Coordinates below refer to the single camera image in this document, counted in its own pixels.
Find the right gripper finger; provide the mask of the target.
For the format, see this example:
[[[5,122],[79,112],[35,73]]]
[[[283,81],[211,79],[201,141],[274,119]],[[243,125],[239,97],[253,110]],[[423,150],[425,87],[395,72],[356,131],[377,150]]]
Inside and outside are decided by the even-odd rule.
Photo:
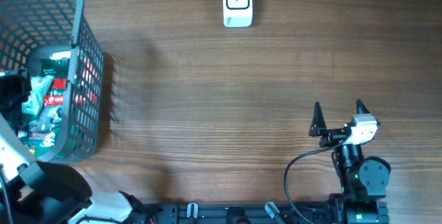
[[[361,99],[357,99],[356,101],[356,113],[359,114],[370,114],[370,111],[363,104]]]
[[[320,106],[320,102],[316,102],[314,105],[314,114],[309,129],[310,137],[325,136],[327,134],[327,125],[323,117],[323,111]]]

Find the light green wipes packet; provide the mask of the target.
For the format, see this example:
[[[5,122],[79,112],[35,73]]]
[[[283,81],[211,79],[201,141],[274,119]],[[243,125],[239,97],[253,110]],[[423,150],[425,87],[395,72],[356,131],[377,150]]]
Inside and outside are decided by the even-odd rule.
[[[44,97],[47,94],[54,77],[47,75],[44,77],[31,77],[32,90],[28,100],[22,104],[22,113],[36,116],[43,107]]]

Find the green 3M gloves packet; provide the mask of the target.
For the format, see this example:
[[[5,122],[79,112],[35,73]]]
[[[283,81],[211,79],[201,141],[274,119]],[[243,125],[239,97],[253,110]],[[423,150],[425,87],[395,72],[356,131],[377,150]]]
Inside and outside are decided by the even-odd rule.
[[[36,157],[54,147],[61,129],[64,93],[68,77],[69,59],[41,60],[41,77],[52,75],[54,80],[44,97],[44,104],[28,123],[28,135],[21,139],[25,147]]]

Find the pink Kleenex tissue pack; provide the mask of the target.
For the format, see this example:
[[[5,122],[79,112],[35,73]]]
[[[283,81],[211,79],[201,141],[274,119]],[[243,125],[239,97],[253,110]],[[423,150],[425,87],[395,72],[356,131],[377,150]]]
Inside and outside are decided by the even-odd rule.
[[[93,83],[97,79],[97,72],[87,56],[83,57],[82,61],[84,65],[81,69],[81,78],[77,87],[83,93],[83,95],[76,94],[74,96],[75,103],[85,104],[88,101],[91,101],[93,104],[95,104],[97,102],[97,96]]]

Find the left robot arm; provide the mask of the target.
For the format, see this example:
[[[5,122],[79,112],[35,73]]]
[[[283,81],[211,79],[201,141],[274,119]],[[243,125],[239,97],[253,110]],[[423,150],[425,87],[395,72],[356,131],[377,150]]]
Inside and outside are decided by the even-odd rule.
[[[1,222],[146,223],[136,197],[94,191],[71,166],[37,160],[25,148],[18,132],[30,91],[27,70],[1,73]]]

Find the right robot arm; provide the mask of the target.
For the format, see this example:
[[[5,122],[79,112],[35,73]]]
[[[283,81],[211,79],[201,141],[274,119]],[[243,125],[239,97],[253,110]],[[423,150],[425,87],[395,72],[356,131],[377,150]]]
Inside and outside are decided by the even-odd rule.
[[[324,209],[326,223],[389,223],[386,197],[390,164],[379,157],[363,155],[362,146],[371,142],[380,122],[356,101],[356,115],[340,129],[329,129],[320,103],[314,105],[309,136],[319,137],[319,147],[331,150],[341,193],[330,194]]]

